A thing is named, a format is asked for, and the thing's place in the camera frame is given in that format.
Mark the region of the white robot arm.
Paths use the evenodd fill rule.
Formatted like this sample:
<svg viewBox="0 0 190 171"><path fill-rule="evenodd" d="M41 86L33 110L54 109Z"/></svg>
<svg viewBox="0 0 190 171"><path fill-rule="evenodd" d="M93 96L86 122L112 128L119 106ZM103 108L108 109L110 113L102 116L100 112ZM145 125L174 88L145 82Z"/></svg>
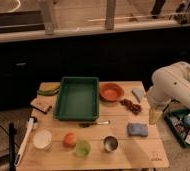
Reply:
<svg viewBox="0 0 190 171"><path fill-rule="evenodd" d="M149 124L155 125L172 99L190 109L190 64L177 62L157 69L147 91Z"/></svg>

